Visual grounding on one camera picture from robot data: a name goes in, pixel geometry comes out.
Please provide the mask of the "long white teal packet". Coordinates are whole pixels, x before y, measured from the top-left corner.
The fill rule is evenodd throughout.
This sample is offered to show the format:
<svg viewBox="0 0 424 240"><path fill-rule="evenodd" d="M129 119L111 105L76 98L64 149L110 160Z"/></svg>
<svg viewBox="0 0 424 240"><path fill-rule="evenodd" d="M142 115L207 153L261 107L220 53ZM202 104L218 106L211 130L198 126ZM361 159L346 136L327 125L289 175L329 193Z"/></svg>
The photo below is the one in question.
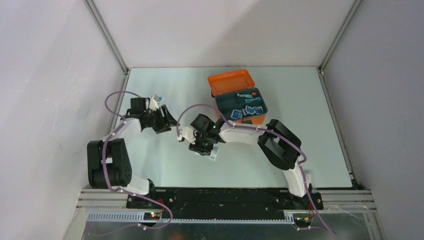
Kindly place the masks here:
<svg viewBox="0 0 424 240"><path fill-rule="evenodd" d="M219 148L218 147L213 147L212 150L210 151L210 154L207 155L206 157L208 159L210 159L211 161L215 161L216 158L217 158L218 152L219 152Z"/></svg>

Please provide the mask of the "blue white alcohol pad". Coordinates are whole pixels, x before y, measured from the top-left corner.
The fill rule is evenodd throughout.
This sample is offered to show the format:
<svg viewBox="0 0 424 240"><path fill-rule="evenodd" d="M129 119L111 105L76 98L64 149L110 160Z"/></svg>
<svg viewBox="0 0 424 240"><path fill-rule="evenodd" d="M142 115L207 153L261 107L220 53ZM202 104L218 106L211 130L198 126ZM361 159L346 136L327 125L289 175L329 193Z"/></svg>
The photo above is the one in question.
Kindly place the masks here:
<svg viewBox="0 0 424 240"><path fill-rule="evenodd" d="M243 111L239 109L233 109L230 117L235 120L241 119L243 117Z"/></svg>

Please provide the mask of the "teal divided tray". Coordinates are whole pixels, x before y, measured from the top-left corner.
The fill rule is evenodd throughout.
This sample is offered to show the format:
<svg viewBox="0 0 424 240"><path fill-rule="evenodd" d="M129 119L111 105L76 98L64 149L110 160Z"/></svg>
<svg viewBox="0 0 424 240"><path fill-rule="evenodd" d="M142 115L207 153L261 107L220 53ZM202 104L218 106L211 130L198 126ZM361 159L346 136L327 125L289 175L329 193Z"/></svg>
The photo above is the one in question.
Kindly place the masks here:
<svg viewBox="0 0 424 240"><path fill-rule="evenodd" d="M246 103L245 98L237 96L237 94L252 95L252 92L257 92L257 96L253 96L253 99L261 98L261 100ZM268 112L268 107L265 103L265 100L262 94L260 93L259 89L256 87L232 91L232 92L218 95L215 97L215 103L219 110L219 113L217 114L218 117L224 116L227 120L234 121L237 123L261 125L264 123L266 114ZM243 113L243 117L241 119L231 118L232 110L237 109L242 111L242 109L245 106L262 107L264 113L248 115L248 116L245 116Z"/></svg>

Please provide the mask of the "orange medicine box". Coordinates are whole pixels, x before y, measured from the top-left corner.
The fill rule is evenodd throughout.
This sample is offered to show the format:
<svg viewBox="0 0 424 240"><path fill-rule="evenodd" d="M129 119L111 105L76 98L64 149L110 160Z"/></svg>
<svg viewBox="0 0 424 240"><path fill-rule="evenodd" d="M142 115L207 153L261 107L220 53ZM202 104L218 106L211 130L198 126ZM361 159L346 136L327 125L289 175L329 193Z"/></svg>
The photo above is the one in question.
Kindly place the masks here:
<svg viewBox="0 0 424 240"><path fill-rule="evenodd" d="M208 78L211 96L215 97L249 88L256 88L256 84L246 69L238 69L224 73L210 75Z"/></svg>

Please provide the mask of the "small blue white sachet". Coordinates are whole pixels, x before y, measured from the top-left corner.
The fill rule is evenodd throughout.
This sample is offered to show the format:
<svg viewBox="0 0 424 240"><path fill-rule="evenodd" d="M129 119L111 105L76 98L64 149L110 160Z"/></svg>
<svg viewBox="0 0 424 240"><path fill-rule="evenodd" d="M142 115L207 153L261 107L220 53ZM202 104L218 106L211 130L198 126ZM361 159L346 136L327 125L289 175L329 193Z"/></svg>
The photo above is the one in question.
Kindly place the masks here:
<svg viewBox="0 0 424 240"><path fill-rule="evenodd" d="M251 106L249 106L249 105L246 105L243 109L242 109L242 112L243 112L243 114L245 115L245 116L251 116L251 115L254 115L256 112L255 112L255 109L253 108L253 107L251 107Z"/></svg>

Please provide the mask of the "teal wrapper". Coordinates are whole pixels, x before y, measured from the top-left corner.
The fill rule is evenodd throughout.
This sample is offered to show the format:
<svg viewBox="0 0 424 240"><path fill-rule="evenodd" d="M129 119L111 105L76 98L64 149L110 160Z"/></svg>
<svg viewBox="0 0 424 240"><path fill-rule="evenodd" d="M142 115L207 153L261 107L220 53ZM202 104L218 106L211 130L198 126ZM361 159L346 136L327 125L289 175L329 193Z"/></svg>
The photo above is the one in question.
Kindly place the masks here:
<svg viewBox="0 0 424 240"><path fill-rule="evenodd" d="M260 97L256 97L256 98L246 98L244 101L246 103L251 103L251 102L260 101L260 100L261 100Z"/></svg>

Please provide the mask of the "teal small packet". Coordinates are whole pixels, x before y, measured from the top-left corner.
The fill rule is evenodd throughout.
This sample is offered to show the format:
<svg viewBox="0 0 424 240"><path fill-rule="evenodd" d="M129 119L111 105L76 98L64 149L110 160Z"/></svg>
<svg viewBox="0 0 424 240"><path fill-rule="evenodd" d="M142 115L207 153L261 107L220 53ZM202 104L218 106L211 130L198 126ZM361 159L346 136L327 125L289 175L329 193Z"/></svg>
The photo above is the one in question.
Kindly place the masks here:
<svg viewBox="0 0 424 240"><path fill-rule="evenodd" d="M240 98L245 98L245 99L252 99L253 98L253 96L251 94L240 94L240 93L238 93L237 96L240 97Z"/></svg>

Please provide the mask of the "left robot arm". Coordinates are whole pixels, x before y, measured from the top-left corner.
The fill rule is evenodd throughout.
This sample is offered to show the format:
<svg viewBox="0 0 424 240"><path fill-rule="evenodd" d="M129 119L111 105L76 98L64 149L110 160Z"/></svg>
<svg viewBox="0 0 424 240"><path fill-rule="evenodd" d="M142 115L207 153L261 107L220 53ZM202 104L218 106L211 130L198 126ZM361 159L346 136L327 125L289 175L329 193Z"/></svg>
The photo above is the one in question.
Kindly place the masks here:
<svg viewBox="0 0 424 240"><path fill-rule="evenodd" d="M161 105L161 97L131 98L130 108L121 116L118 126L101 140L87 144L89 185L95 189L139 195L138 201L145 208L156 206L158 194L150 190L151 181L132 173L127 144L146 128L161 134L175 126L177 120L165 105Z"/></svg>

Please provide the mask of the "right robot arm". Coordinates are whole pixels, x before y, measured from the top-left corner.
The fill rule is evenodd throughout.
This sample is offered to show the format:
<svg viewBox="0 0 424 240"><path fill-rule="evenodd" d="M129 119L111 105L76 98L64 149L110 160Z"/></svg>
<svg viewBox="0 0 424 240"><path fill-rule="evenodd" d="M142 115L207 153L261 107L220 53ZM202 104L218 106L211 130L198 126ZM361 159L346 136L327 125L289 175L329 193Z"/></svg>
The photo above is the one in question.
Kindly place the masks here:
<svg viewBox="0 0 424 240"><path fill-rule="evenodd" d="M311 202L308 186L300 165L306 156L301 151L301 140L279 120L272 119L266 125L254 125L225 121L212 121L199 114L189 127L177 131L177 139L187 140L189 150L201 156L213 158L214 146L218 143L241 143L259 146L268 161L281 170L291 194L291 204L304 209Z"/></svg>

